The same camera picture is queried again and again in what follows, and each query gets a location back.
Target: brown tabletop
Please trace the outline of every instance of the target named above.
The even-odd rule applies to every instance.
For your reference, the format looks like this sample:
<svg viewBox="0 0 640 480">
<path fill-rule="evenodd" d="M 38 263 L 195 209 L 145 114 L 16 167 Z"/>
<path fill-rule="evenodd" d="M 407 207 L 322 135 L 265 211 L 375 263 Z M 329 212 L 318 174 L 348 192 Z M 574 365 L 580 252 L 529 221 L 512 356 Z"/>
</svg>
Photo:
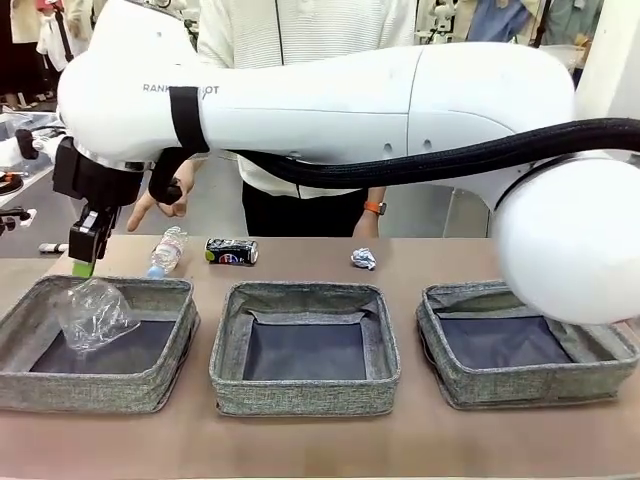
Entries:
<svg viewBox="0 0 640 480">
<path fill-rule="evenodd" d="M 98 275 L 144 275 L 157 238 L 114 237 Z M 202 316 L 167 406 L 143 416 L 0 413 L 0 475 L 27 478 L 596 476 L 640 472 L 640 378 L 618 402 L 459 412 L 441 398 L 416 334 L 421 290 L 497 277 L 488 240 L 264 239 L 253 268 L 209 266 L 192 238 L 175 276 Z M 375 272 L 350 266 L 369 246 Z M 52 273 L 69 273 L 68 259 Z M 238 419 L 216 413 L 207 367 L 222 302 L 241 280 L 377 285 L 398 338 L 393 413 L 370 419 Z"/>
</svg>

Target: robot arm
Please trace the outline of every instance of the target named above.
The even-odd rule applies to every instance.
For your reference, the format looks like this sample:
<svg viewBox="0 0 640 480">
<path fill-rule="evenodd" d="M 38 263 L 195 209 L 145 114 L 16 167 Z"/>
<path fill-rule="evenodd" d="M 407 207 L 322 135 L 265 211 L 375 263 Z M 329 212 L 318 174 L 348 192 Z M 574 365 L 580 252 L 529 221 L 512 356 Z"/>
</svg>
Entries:
<svg viewBox="0 0 640 480">
<path fill-rule="evenodd" d="M 69 240 L 70 256 L 87 273 L 104 255 L 120 207 L 136 200 L 145 170 L 153 168 L 150 193 L 170 204 L 180 194 L 172 184 L 180 164 L 215 148 L 277 166 L 293 180 L 304 180 L 305 168 L 307 174 L 328 172 L 326 187 L 338 180 L 355 186 L 356 173 L 358 182 L 369 178 L 385 185 L 385 179 L 413 168 L 411 178 L 392 183 L 429 179 L 472 191 L 492 210 L 500 202 L 499 261 L 523 301 L 551 318 L 578 323 L 640 313 L 640 299 L 629 289 L 618 289 L 616 308 L 607 304 L 611 285 L 640 281 L 640 226 L 622 223 L 620 215 L 607 217 L 603 209 L 640 203 L 634 197 L 640 196 L 640 172 L 610 159 L 575 161 L 584 154 L 566 165 L 551 161 L 558 152 L 580 151 L 586 144 L 635 147 L 628 137 L 640 138 L 640 128 L 609 126 L 615 141 L 602 146 L 584 142 L 580 132 L 589 126 L 536 130 L 573 119 L 571 79 L 542 52 L 453 44 L 220 70 L 200 61 L 181 21 L 138 0 L 110 0 L 88 52 L 65 70 L 58 99 L 69 136 L 56 155 L 54 190 L 87 200 Z M 563 131 L 569 142 L 562 142 Z M 575 146 L 567 145 L 574 140 Z M 535 154 L 526 155 L 532 145 Z M 510 146 L 522 149 L 521 162 L 514 161 L 518 151 Z M 460 147 L 468 148 L 451 151 Z M 496 167 L 485 158 L 494 153 L 510 163 Z M 447 171 L 447 161 L 468 168 L 456 170 L 455 178 L 434 176 Z M 303 170 L 286 167 L 296 164 Z M 635 188 L 607 191 L 604 202 L 596 196 L 596 211 L 602 212 L 597 225 L 587 220 L 588 209 L 596 208 L 592 189 L 603 179 Z M 573 197 L 562 199 L 569 193 Z M 634 225 L 640 225 L 637 212 L 634 207 L 629 219 Z M 602 233 L 607 229 L 629 237 L 626 256 L 617 252 L 612 259 L 614 240 Z M 567 254 L 564 259 L 559 252 Z M 545 281 L 547 276 L 553 281 Z M 602 308 L 585 311 L 585 296 L 601 301 Z"/>
</svg>

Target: white pillar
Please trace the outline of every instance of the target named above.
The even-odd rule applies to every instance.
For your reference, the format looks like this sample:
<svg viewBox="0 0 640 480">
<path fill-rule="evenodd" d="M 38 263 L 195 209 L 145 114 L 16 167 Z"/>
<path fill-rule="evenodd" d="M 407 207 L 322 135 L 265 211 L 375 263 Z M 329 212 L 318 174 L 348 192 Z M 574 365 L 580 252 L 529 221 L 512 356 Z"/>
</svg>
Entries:
<svg viewBox="0 0 640 480">
<path fill-rule="evenodd" d="M 577 95 L 578 118 L 640 119 L 640 0 L 605 0 Z"/>
</svg>

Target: gray storage bin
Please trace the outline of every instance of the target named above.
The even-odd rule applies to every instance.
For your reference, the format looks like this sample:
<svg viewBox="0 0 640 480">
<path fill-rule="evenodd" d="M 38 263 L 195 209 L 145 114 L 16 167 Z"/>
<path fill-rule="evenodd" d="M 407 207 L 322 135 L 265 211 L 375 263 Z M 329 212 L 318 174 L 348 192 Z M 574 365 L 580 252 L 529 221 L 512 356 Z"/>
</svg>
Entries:
<svg viewBox="0 0 640 480">
<path fill-rule="evenodd" d="M 227 415 L 378 415 L 400 362 L 377 288 L 247 282 L 227 296 L 209 373 Z"/>
<path fill-rule="evenodd" d="M 82 357 L 51 315 L 53 295 L 84 279 L 39 280 L 0 321 L 0 408 L 147 413 L 166 402 L 199 323 L 183 280 L 104 278 L 140 326 Z"/>
<path fill-rule="evenodd" d="M 427 288 L 417 317 L 425 353 L 455 408 L 613 399 L 640 357 L 622 328 L 546 319 L 503 282 Z"/>
</svg>

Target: gray floor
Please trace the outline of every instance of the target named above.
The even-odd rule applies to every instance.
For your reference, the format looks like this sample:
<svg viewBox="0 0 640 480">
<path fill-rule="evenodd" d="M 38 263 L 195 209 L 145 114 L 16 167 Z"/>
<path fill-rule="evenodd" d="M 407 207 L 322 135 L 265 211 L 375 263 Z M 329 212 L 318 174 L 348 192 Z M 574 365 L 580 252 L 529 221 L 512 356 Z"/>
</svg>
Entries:
<svg viewBox="0 0 640 480">
<path fill-rule="evenodd" d="M 69 227 L 82 203 L 53 193 L 51 176 L 26 189 L 6 207 L 36 208 L 35 221 L 25 230 L 6 233 L 0 240 L 0 258 L 33 258 L 40 243 L 66 243 Z M 246 236 L 240 200 L 241 179 L 233 161 L 208 162 L 198 172 L 188 215 L 166 218 L 153 209 L 136 234 L 160 234 L 180 225 L 191 235 L 234 238 Z M 390 187 L 388 213 L 380 223 L 386 237 L 484 237 L 487 210 L 473 195 L 425 184 Z M 123 209 L 116 233 L 125 233 L 132 207 Z"/>
</svg>

